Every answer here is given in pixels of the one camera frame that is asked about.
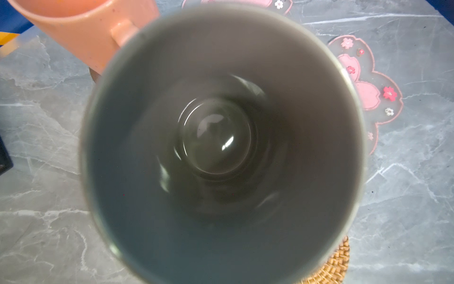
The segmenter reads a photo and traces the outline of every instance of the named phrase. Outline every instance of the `black object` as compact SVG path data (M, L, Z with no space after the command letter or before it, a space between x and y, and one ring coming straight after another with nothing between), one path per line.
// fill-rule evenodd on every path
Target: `black object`
M6 151L5 145L0 137L0 175L13 167L13 161L11 161L8 152Z

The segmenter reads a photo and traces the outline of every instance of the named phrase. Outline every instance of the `marble table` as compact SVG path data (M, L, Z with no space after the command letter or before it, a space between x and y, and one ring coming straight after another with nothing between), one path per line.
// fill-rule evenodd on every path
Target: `marble table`
M158 0L163 14L181 0ZM401 88L379 127L349 231L346 284L454 282L454 26L424 0L294 0L323 42L351 34ZM78 135L88 68L44 34L0 60L0 283L142 283L102 243L82 196Z

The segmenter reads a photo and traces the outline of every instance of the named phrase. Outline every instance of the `mug handle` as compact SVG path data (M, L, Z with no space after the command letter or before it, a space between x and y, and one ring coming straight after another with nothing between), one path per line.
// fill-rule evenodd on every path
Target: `mug handle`
M118 44L118 46L122 47L138 31L138 27L136 27L130 20L125 19L117 23L113 28L110 29L110 35Z

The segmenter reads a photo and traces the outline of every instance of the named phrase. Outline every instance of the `cherry blossom design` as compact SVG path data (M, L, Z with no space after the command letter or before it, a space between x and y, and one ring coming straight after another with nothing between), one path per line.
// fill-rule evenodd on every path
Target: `cherry blossom design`
M387 116L394 115L394 110L392 108L385 109L385 113Z
M383 88L383 96L385 99L390 99L390 101L395 101L397 97L397 93L394 92L394 88L392 87L384 87Z
M353 46L353 40L350 38L345 37L341 43L341 46L344 47L346 50Z
M276 6L276 8L279 10L281 8L284 7L284 2L282 2L281 0L277 0L275 3L274 3L274 6Z
M347 67L347 72L348 72L348 74L354 74L355 73L355 69L353 67L351 67L351 66L348 66Z
M352 46L355 50L350 56L346 49ZM375 71L374 55L362 39L354 35L342 35L333 39L328 47L355 84L364 110L366 137L369 141L367 147L369 154L372 154L378 145L379 125L393 121L402 111L402 93L390 77ZM349 72L350 67L355 69L354 73Z
M350 57L348 54L339 55L337 58L342 65L346 66L347 72L355 82L363 108L366 110L373 110L376 108L380 103L380 91L375 85L359 80L361 72L359 61L355 57Z
M215 2L232 2L232 3L244 3L254 6L259 6L272 10L281 15L286 15L291 7L293 6L293 0L183 0L181 8L191 7L198 4L207 4Z

